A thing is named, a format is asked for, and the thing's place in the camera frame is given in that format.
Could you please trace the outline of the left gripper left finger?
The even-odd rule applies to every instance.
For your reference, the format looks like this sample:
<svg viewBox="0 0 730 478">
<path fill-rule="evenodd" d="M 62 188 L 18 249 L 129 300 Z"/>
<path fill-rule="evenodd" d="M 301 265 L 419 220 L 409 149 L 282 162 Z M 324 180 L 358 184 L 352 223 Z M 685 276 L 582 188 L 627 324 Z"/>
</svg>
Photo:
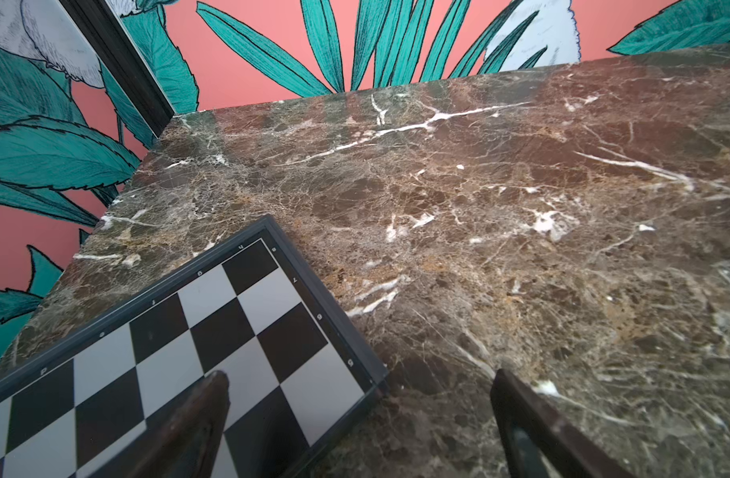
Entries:
<svg viewBox="0 0 730 478">
<path fill-rule="evenodd" d="M 212 372 L 145 431 L 118 465 L 120 477 L 209 477 L 229 411 L 229 379 Z"/>
</svg>

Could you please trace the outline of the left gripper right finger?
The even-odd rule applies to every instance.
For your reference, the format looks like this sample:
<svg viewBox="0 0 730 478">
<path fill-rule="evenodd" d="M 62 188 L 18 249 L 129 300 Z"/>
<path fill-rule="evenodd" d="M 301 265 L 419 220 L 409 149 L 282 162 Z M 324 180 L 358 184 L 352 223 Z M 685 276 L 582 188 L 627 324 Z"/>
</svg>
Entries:
<svg viewBox="0 0 730 478">
<path fill-rule="evenodd" d="M 540 398 L 513 372 L 501 368 L 489 393 L 509 475 L 630 477 L 632 474 Z"/>
</svg>

